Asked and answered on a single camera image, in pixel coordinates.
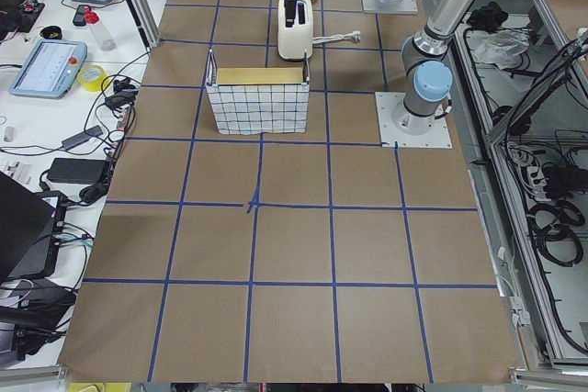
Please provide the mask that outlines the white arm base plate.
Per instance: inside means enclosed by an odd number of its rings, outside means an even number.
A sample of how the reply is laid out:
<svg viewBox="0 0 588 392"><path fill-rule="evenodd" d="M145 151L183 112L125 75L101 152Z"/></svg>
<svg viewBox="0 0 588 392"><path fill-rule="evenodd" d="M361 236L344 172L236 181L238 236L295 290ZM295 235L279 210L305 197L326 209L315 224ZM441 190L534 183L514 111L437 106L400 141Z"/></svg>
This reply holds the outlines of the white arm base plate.
<svg viewBox="0 0 588 392"><path fill-rule="evenodd" d="M452 142L441 104L428 117L404 107L405 93L376 92L380 144L386 148L451 149Z"/></svg>
<svg viewBox="0 0 588 392"><path fill-rule="evenodd" d="M418 14L416 0L392 0L379 3L376 0L362 0L363 11L370 14L413 15Z"/></svg>

